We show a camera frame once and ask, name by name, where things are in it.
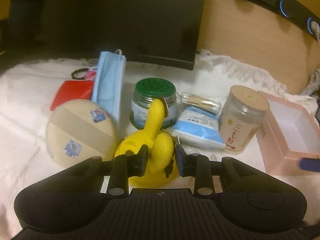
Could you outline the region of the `yellow plush toy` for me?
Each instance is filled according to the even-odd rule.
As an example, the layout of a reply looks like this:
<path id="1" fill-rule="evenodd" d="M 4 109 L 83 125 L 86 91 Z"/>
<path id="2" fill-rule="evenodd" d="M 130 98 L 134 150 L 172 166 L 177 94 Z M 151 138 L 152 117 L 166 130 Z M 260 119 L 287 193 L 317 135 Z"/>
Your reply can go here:
<path id="1" fill-rule="evenodd" d="M 124 139 L 115 152 L 116 157 L 127 151 L 136 154 L 142 145 L 148 146 L 149 156 L 145 174 L 142 177 L 129 178 L 132 187 L 160 188 L 178 177 L 174 161 L 174 142 L 170 135 L 161 130 L 166 116 L 167 106 L 163 99 L 153 100 L 144 128 Z"/>

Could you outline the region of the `white textured cloth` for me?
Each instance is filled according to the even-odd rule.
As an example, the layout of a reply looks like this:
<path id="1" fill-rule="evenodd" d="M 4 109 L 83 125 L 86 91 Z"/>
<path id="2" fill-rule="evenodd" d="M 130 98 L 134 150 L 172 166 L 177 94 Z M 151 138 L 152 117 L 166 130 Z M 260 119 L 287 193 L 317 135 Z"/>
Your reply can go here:
<path id="1" fill-rule="evenodd" d="M 93 66 L 96 60 L 34 60 L 1 72 L 1 239 L 11 239 L 20 230 L 14 199 L 25 187 L 61 170 L 49 156 L 45 137 L 50 106 L 73 71 Z M 146 77 L 171 81 L 179 93 L 189 92 L 220 103 L 233 85 L 243 85 L 317 111 L 316 100 L 292 95 L 266 70 L 203 50 L 192 71 L 156 64 L 128 62 L 121 96 L 119 136 L 134 132 L 129 121 L 135 84 Z"/>

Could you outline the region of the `blue surgical face mask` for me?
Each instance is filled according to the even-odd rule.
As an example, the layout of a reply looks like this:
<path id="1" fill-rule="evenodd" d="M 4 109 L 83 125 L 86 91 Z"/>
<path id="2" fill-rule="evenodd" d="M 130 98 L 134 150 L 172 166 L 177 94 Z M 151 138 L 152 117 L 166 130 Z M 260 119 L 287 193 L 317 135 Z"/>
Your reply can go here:
<path id="1" fill-rule="evenodd" d="M 93 102 L 106 110 L 117 131 L 120 129 L 121 90 L 125 64 L 126 57 L 120 49 L 115 52 L 102 51 L 91 97 Z"/>

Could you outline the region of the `clear box of toothpicks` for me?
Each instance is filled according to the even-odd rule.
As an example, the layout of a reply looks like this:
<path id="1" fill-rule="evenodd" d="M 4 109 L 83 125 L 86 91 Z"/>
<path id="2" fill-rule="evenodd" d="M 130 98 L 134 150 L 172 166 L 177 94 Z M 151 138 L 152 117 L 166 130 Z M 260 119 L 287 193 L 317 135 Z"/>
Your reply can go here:
<path id="1" fill-rule="evenodd" d="M 195 94 L 182 93 L 178 94 L 178 97 L 180 98 L 181 103 L 185 105 L 194 106 L 213 114 L 219 113 L 221 109 L 221 103 L 203 98 Z"/>

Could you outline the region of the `black monitor screen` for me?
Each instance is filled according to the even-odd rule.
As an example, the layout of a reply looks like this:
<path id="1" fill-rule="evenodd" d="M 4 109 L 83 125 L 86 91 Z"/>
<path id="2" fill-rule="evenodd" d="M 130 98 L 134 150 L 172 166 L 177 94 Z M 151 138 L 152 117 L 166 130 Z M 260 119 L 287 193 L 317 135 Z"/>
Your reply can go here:
<path id="1" fill-rule="evenodd" d="M 4 61 L 97 58 L 191 70 L 204 0 L 10 0 L 1 20 Z"/>

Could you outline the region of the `clear jar beige lid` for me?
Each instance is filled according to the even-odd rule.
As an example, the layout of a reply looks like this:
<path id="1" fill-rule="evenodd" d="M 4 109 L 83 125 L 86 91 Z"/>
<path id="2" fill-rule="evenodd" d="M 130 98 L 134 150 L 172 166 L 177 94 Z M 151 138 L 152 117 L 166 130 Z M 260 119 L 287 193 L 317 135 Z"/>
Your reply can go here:
<path id="1" fill-rule="evenodd" d="M 266 98 L 255 90 L 232 86 L 219 118 L 219 133 L 226 145 L 225 151 L 243 151 L 269 108 Z"/>

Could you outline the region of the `glass jar green lid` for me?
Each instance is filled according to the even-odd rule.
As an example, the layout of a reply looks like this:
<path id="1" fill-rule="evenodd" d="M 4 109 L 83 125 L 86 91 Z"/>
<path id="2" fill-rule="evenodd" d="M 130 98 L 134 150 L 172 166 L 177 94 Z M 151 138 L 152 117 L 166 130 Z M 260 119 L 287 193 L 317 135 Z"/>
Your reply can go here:
<path id="1" fill-rule="evenodd" d="M 176 88 L 168 80 L 150 77 L 136 83 L 131 102 L 130 121 L 137 129 L 143 129 L 148 110 L 153 100 L 163 97 L 168 106 L 168 116 L 162 129 L 173 126 L 177 121 Z"/>

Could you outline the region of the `red plastic packet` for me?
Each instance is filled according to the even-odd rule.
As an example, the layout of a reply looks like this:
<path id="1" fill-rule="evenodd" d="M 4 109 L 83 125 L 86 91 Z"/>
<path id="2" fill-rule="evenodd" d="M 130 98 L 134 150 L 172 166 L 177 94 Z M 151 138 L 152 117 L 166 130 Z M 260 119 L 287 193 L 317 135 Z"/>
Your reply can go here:
<path id="1" fill-rule="evenodd" d="M 76 100 L 85 99 L 90 100 L 93 92 L 94 81 L 92 80 L 67 80 L 57 91 L 54 100 L 52 101 L 50 111 L 56 109 L 61 104 Z"/>

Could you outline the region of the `round beige powder puff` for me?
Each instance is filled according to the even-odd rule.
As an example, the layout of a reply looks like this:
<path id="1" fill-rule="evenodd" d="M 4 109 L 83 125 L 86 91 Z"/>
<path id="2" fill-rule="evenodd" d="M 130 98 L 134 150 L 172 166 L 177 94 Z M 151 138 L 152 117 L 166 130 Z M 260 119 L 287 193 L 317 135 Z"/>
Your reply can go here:
<path id="1" fill-rule="evenodd" d="M 91 157 L 110 161 L 118 146 L 116 127 L 97 103 L 67 101 L 57 106 L 49 118 L 46 146 L 52 161 L 63 168 Z"/>

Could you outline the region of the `small pink packet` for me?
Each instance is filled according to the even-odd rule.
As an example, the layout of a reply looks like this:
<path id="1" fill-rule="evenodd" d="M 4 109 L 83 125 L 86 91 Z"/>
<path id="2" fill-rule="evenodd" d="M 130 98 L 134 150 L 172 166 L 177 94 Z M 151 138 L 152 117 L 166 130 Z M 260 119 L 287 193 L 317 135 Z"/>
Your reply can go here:
<path id="1" fill-rule="evenodd" d="M 91 66 L 88 68 L 88 71 L 86 72 L 86 75 L 84 77 L 84 80 L 95 80 L 95 76 L 97 73 L 97 66 Z"/>

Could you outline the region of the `pink cardboard gift box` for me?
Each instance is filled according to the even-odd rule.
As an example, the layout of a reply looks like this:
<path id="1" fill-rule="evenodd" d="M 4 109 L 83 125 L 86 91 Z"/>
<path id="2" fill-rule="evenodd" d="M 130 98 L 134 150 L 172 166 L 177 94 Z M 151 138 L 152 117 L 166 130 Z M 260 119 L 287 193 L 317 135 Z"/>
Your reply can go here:
<path id="1" fill-rule="evenodd" d="M 319 126 L 307 110 L 285 99 L 260 92 L 269 103 L 257 131 L 266 173 L 308 176 L 299 168 L 301 158 L 319 158 Z"/>

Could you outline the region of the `blue white tissue packet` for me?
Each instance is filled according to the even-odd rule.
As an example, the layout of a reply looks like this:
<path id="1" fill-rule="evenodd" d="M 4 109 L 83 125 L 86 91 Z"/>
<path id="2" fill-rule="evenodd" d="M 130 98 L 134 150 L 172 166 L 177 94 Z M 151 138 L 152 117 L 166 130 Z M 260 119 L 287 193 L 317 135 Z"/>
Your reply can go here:
<path id="1" fill-rule="evenodd" d="M 219 118 L 195 106 L 187 107 L 179 116 L 176 124 L 165 131 L 186 144 L 205 150 L 218 150 L 226 147 L 219 133 Z"/>

